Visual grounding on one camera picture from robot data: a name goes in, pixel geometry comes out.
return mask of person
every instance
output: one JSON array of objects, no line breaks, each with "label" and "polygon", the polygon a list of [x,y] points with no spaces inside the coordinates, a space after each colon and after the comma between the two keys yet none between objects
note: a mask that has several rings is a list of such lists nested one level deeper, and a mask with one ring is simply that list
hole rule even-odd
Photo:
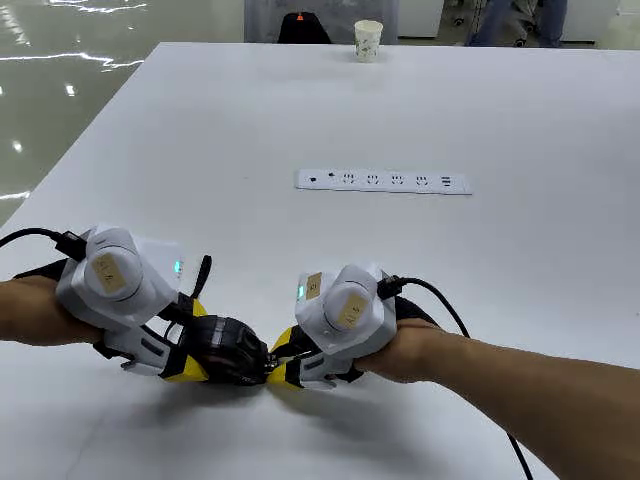
[{"label": "person", "polygon": [[[0,339],[29,345],[96,342],[55,282],[0,283]],[[640,478],[640,371],[470,340],[421,319],[356,368],[400,383],[436,382],[461,395],[567,480]]]},{"label": "person", "polygon": [[[484,21],[468,42],[470,47],[490,47],[504,26],[513,0],[490,0],[486,6]],[[538,24],[538,41],[542,48],[559,48],[567,0],[545,0]]]}]

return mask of cable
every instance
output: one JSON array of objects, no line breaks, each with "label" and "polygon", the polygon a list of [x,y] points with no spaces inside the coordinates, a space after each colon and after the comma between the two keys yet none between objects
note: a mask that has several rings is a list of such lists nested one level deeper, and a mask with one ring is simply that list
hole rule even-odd
[{"label": "cable", "polygon": [[60,240],[60,237],[62,236],[61,233],[54,232],[53,230],[47,230],[46,228],[25,228],[24,230],[18,230],[17,232],[10,233],[0,240],[0,248],[14,240],[17,240],[18,238],[27,237],[29,235],[43,235],[45,237],[49,237],[54,242]]},{"label": "cable", "polygon": [[[401,278],[395,275],[384,278],[378,283],[378,296],[382,300],[386,300],[387,298],[391,298],[392,296],[397,296],[402,292],[402,287],[409,284],[419,285],[433,293],[456,321],[458,327],[460,328],[460,331],[462,332],[462,335],[467,338],[471,338],[467,327],[462,322],[462,319],[460,318],[460,315],[458,315],[458,312],[456,312],[456,310],[453,308],[453,305],[449,303],[449,301],[445,298],[442,292],[440,292],[440,290],[438,290],[430,283],[425,282],[424,280],[420,280],[419,278]],[[522,453],[520,445],[518,444],[516,439],[513,438],[513,436],[508,432],[507,438],[509,438],[509,442],[511,443],[513,450],[516,452],[518,461],[520,462],[522,470],[524,471],[524,476],[527,478],[527,480],[533,480],[533,475],[531,474],[531,470],[529,469],[526,458],[524,458],[524,454]]]},{"label": "cable", "polygon": [[46,228],[25,228],[18,230],[17,232],[10,233],[6,237],[0,240],[0,248],[17,240],[18,238],[27,237],[29,235],[42,235],[49,237],[56,242],[56,250],[64,253],[69,258],[79,262],[87,254],[87,241],[80,238],[72,232],[54,232],[53,230],[47,230]]},{"label": "cable", "polygon": [[438,297],[438,300],[440,300],[440,303],[444,305],[444,307],[447,309],[447,312],[449,312],[449,314],[453,317],[453,319],[458,324],[458,328],[460,328],[462,335],[464,335],[467,338],[471,338],[471,336],[469,335],[469,331],[467,330],[467,327],[465,327],[464,323],[462,323],[462,319],[460,318],[460,315],[458,315],[458,312],[455,311],[455,309],[449,303],[449,301],[445,298],[445,296],[442,293],[440,293],[440,290],[438,290],[436,287],[434,287],[430,283],[427,283],[424,280],[420,280],[419,278],[402,278],[401,280],[403,285],[408,285],[408,284],[420,285],[421,287],[426,288],[431,293],[433,293],[436,297]]}]

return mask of paper cup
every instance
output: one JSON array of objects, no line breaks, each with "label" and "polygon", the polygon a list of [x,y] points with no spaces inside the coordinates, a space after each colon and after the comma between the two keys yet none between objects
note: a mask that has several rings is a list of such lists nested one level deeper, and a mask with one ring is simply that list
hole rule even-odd
[{"label": "paper cup", "polygon": [[373,62],[378,56],[380,37],[383,25],[373,20],[360,20],[356,22],[356,55],[358,61],[364,63]]}]

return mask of power strip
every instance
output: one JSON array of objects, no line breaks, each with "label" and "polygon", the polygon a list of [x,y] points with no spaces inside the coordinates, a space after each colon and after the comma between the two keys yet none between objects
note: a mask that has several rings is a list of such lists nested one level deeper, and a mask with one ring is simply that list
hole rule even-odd
[{"label": "power strip", "polygon": [[298,170],[296,188],[471,195],[464,175],[387,170]]}]

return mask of leg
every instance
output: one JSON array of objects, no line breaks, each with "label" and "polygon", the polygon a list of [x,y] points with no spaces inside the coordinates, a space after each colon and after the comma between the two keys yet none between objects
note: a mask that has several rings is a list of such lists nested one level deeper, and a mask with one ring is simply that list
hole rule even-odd
[{"label": "leg", "polygon": [[484,20],[478,33],[471,36],[470,47],[490,47],[504,25],[511,9],[511,0],[491,0],[486,6]]},{"label": "leg", "polygon": [[545,0],[540,17],[540,46],[560,47],[564,19],[567,16],[567,0]]}]

